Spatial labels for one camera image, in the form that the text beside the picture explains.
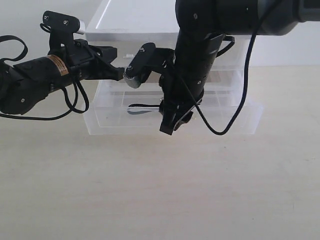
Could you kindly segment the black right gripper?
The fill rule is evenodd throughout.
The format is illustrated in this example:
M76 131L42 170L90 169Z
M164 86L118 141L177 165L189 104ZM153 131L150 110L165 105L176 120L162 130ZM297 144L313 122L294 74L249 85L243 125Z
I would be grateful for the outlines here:
M164 93L159 108L160 132L171 136L191 120L193 100L202 99L204 85L225 37L223 33L211 33L202 39L184 32L178 34L172 61L166 64L168 73L159 81Z

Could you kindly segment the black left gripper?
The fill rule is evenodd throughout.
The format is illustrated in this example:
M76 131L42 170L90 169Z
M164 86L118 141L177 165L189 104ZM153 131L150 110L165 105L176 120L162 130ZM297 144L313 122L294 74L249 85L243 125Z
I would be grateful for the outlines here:
M75 39L75 53L69 55L64 47L62 59L68 73L62 76L63 82L77 80L114 80L123 79L124 68L112 65L118 57L118 50L112 46L94 46L84 39Z

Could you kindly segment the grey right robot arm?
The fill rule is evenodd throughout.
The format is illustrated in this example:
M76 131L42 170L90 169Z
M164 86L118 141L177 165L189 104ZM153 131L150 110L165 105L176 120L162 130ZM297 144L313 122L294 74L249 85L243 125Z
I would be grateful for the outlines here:
M225 135L241 112L247 96L249 64L257 36L283 36L298 23L317 22L317 0L178 0L179 27L174 51L165 61L160 131L171 135L192 117L203 99L208 74L227 36L250 36L244 62L243 91Z

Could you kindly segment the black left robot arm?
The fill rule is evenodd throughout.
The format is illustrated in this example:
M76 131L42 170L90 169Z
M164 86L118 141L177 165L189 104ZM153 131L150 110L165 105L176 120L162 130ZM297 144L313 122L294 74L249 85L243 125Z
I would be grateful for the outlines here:
M118 50L112 46L94 46L76 39L61 43L48 54L10 66L0 64L0 112L21 116L29 112L49 94L63 91L69 110L82 114L89 108L89 99L82 80L114 80L123 78L124 68L112 62ZM75 95L85 102L84 111L71 103L67 86L74 86Z

